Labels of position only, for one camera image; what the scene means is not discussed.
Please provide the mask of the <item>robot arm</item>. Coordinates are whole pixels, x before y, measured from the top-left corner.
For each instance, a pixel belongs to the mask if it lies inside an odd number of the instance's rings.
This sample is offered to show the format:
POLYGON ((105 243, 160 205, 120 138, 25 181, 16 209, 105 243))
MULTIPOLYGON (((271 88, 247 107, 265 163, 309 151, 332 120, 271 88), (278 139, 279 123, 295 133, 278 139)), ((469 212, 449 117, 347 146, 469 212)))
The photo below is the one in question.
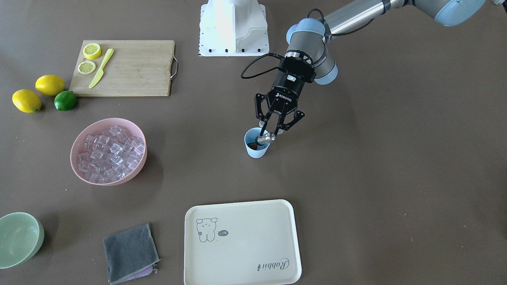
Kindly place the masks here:
POLYGON ((305 113, 298 99, 306 83, 331 83, 338 74, 335 60, 326 44, 333 38, 353 34, 391 9, 413 6, 444 27, 454 27, 471 18, 484 5, 483 0, 355 0, 318 19, 309 15, 289 28, 284 55, 268 53, 279 60, 277 76, 267 94, 255 95, 255 115, 261 127, 255 142, 270 144, 282 131, 288 131, 305 113))

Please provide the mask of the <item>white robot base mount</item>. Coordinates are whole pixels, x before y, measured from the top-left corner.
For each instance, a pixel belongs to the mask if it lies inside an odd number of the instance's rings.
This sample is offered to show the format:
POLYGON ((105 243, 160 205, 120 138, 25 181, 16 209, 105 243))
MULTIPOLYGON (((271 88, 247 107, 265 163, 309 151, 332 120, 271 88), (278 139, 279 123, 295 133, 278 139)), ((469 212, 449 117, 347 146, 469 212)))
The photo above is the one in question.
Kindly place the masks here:
POLYGON ((200 8, 198 54, 249 57, 269 52, 266 8, 257 0, 209 0, 200 8))

